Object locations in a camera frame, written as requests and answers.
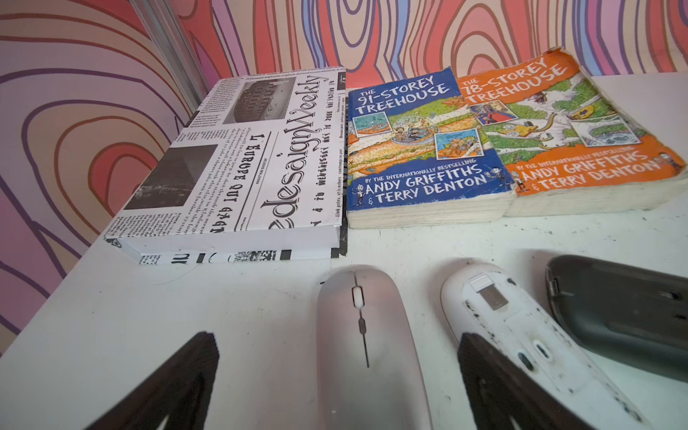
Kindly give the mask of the white upside-down mouse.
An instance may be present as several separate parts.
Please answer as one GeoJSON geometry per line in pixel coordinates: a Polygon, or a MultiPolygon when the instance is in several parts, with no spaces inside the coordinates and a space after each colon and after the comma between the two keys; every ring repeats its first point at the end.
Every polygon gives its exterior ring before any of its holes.
{"type": "Polygon", "coordinates": [[[441,288],[455,339],[487,340],[558,406],[595,429],[649,429],[650,421],[543,307],[503,269],[464,267],[441,288]]]}

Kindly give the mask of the dark grey upside-down mouse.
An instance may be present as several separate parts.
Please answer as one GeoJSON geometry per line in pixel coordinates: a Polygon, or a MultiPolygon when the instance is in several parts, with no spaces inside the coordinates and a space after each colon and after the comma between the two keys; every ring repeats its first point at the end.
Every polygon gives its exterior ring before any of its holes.
{"type": "Polygon", "coordinates": [[[630,265],[559,255],[546,266],[555,320],[584,349],[687,380],[687,280],[630,265]]]}

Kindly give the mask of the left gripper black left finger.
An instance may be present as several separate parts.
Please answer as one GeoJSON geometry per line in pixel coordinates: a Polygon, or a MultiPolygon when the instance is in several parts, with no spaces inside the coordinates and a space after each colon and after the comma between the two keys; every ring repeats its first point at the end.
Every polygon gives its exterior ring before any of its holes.
{"type": "Polygon", "coordinates": [[[215,336],[197,333],[91,429],[203,429],[220,359],[215,336]]]}

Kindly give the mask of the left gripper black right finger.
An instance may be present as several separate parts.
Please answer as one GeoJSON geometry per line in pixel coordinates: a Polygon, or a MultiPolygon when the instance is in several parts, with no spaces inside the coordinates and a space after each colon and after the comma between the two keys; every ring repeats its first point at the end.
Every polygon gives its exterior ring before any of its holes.
{"type": "Polygon", "coordinates": [[[478,429],[590,428],[480,335],[462,335],[458,361],[478,429]]]}

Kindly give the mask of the silver wireless mouse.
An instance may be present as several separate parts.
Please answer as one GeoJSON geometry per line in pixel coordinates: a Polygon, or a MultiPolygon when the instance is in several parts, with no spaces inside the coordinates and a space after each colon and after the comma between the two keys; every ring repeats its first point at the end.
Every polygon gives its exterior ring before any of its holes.
{"type": "Polygon", "coordinates": [[[337,272],[322,285],[316,355],[320,428],[432,428],[405,306],[385,272],[337,272]]]}

